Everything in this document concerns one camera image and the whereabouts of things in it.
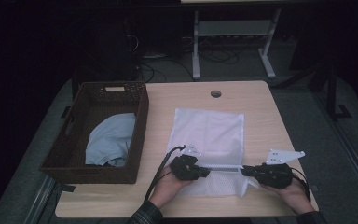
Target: table hole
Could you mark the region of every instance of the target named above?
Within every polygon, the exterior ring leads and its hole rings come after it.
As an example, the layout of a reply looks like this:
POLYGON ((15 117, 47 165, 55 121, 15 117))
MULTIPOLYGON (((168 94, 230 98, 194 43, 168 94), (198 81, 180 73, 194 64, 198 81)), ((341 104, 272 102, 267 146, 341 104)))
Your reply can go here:
POLYGON ((211 91, 211 95, 213 98, 219 98, 220 96, 222 96, 222 92, 221 91, 211 91))

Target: hand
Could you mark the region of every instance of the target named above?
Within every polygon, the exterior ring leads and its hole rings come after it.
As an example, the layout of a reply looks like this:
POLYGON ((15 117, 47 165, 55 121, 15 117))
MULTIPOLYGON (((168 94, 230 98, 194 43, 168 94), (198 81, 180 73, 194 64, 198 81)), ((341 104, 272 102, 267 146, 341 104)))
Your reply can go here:
POLYGON ((275 189, 273 187, 261 185, 262 188, 275 192, 280 198, 298 215, 315 211, 308 201, 304 188, 301 183, 294 179, 292 184, 284 189, 275 189))
POLYGON ((166 166, 161 171, 160 180, 156 184, 149 201, 157 208, 161 208, 172 200, 182 188, 191 183, 192 181, 182 181, 176 178, 170 166, 166 166))

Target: person's left hand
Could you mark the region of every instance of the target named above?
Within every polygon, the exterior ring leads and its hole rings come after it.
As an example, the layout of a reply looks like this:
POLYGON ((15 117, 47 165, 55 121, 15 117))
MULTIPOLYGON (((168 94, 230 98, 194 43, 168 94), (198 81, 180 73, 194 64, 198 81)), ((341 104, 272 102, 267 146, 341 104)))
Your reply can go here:
POLYGON ((160 180, 156 184, 149 201, 157 208, 161 208, 164 204, 172 200, 182 188, 191 183, 191 180, 182 181, 176 178, 170 166, 166 166, 161 171, 160 180))

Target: floor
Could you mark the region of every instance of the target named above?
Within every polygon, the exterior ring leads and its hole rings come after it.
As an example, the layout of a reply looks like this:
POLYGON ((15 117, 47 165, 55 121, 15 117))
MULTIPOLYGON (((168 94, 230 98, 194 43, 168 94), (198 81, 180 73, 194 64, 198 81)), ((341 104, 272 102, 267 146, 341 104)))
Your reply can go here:
MULTIPOLYGON (((277 75, 273 80, 267 78, 258 57, 257 49, 264 39, 228 39, 219 48, 209 48, 216 41, 202 40, 199 82, 264 80, 273 86, 296 73, 288 70, 296 47, 294 39, 273 41, 268 54, 277 75)), ((139 79, 147 82, 193 81, 191 52, 190 49, 185 51, 179 59, 149 52, 140 65, 142 74, 139 79)), ((345 105, 351 118, 332 121, 325 112, 326 91, 310 92, 307 88, 310 79, 311 76, 289 88, 271 89, 271 92, 293 146, 307 152, 300 162, 325 218, 329 223, 358 223, 358 169, 351 163, 353 155, 358 157, 358 100, 351 86, 339 79, 337 104, 345 105)), ((64 109, 71 103, 71 80, 68 80, 57 94, 2 197, 0 223, 125 222, 124 218, 64 219, 54 214, 60 188, 46 179, 38 167, 60 129, 64 109)), ((252 217, 251 220, 254 224, 295 223, 293 217, 252 217)))

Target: gray carpet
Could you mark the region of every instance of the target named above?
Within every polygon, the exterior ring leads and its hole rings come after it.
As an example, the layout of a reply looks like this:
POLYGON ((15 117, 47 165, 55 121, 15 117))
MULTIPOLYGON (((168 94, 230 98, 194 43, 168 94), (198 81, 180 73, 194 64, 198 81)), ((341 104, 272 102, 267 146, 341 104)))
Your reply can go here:
MULTIPOLYGON (((277 78, 269 80, 265 74, 256 49, 261 41, 245 43, 236 50, 203 51, 205 58, 200 60, 200 81, 234 81, 265 80, 269 85, 280 83, 291 77, 288 65, 296 46, 296 41, 274 41, 269 57, 277 78), (226 63, 211 62, 232 55, 226 63)), ((143 65, 144 78, 150 82, 188 82, 192 81, 190 53, 182 59, 153 61, 143 65)), ((314 94, 306 85, 310 77, 297 82, 287 90, 272 90, 283 122, 296 150, 303 150, 307 156, 300 159, 305 174, 310 182, 320 210, 329 223, 358 223, 358 177, 353 171, 348 156, 335 131, 338 125, 346 134, 349 142, 358 153, 358 100, 351 87, 338 80, 337 103, 345 105, 351 119, 340 119, 338 122, 326 116, 324 111, 324 92, 314 94)), ((34 140, 13 176, 0 202, 0 223, 123 223, 125 219, 62 219, 55 217, 53 211, 59 198, 59 189, 49 197, 43 198, 40 186, 45 175, 38 167, 47 155, 55 136, 63 122, 61 114, 72 101, 71 82, 62 87, 55 101, 45 116, 34 140), (42 211, 40 217, 29 216, 30 210, 37 204, 42 211)), ((254 224, 261 223, 295 223, 293 217, 264 218, 253 217, 254 224)))

